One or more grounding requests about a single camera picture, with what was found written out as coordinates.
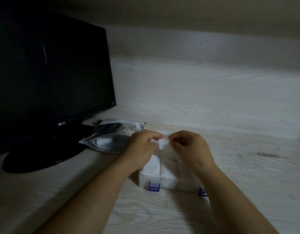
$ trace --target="white desk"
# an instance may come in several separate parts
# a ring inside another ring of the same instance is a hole
[[[202,134],[218,166],[281,233],[300,233],[300,141],[148,123],[149,130]],[[32,233],[115,155],[86,149],[50,168],[26,174],[1,169],[0,234]],[[159,193],[124,184],[104,233],[215,233],[209,203],[197,194]]]

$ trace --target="clear plastic bag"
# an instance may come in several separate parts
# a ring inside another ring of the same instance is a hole
[[[79,143],[104,153],[121,153],[129,137],[136,131],[142,131],[144,124],[123,119],[97,120],[93,133]]]

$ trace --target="monitor base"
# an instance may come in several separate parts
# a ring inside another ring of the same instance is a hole
[[[88,148],[78,141],[90,136],[92,132],[93,126],[71,124],[31,139],[11,150],[4,159],[3,170],[28,173],[61,163]]]

